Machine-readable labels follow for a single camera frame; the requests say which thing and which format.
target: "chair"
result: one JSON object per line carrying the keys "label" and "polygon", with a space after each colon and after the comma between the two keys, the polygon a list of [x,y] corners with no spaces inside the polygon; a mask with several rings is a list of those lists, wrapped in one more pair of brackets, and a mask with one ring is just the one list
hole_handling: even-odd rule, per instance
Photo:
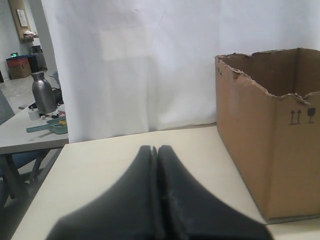
{"label": "chair", "polygon": [[[15,115],[12,108],[10,107],[6,97],[3,92],[0,90],[0,125],[9,120]],[[33,183],[37,180],[37,175],[39,173],[39,168],[43,158],[47,155],[49,151],[31,151],[25,153],[16,153],[12,154],[12,159],[15,167],[17,169],[22,168],[23,166],[31,163],[35,160],[35,164],[33,166],[32,172],[20,175],[23,181],[29,180],[30,183]],[[4,207],[8,196],[10,193],[9,186],[7,184],[7,180],[4,176],[3,171],[0,169],[0,178],[2,178],[2,182],[0,184],[0,209]]]}

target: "open cardboard box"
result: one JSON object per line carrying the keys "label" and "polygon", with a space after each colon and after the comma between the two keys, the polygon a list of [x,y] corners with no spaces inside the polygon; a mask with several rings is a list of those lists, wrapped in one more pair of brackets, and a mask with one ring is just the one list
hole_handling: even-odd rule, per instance
{"label": "open cardboard box", "polygon": [[265,219],[320,214],[320,51],[215,58],[217,128]]}

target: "stainless steel bottle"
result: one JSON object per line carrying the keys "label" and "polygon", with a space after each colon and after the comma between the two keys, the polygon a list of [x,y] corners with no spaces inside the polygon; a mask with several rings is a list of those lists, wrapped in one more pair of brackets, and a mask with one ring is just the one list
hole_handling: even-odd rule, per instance
{"label": "stainless steel bottle", "polygon": [[45,73],[38,71],[31,73],[33,77],[32,93],[41,114],[52,113],[57,109],[54,93],[50,83],[45,80]]}

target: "table surface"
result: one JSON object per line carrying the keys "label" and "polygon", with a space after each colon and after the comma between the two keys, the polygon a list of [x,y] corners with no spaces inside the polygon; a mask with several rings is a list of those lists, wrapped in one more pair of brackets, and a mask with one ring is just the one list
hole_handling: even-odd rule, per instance
{"label": "table surface", "polygon": [[[171,145],[190,173],[239,212],[260,215],[217,128],[156,131],[67,144],[17,228],[13,240],[44,240],[56,221],[94,200],[126,171],[140,146]],[[268,226],[276,240],[319,240],[320,219]]]}
{"label": "table surface", "polygon": [[69,143],[67,133],[57,135],[49,130],[27,133],[27,128],[44,125],[50,120],[31,121],[28,110],[25,108],[0,126],[0,155],[60,148]]}

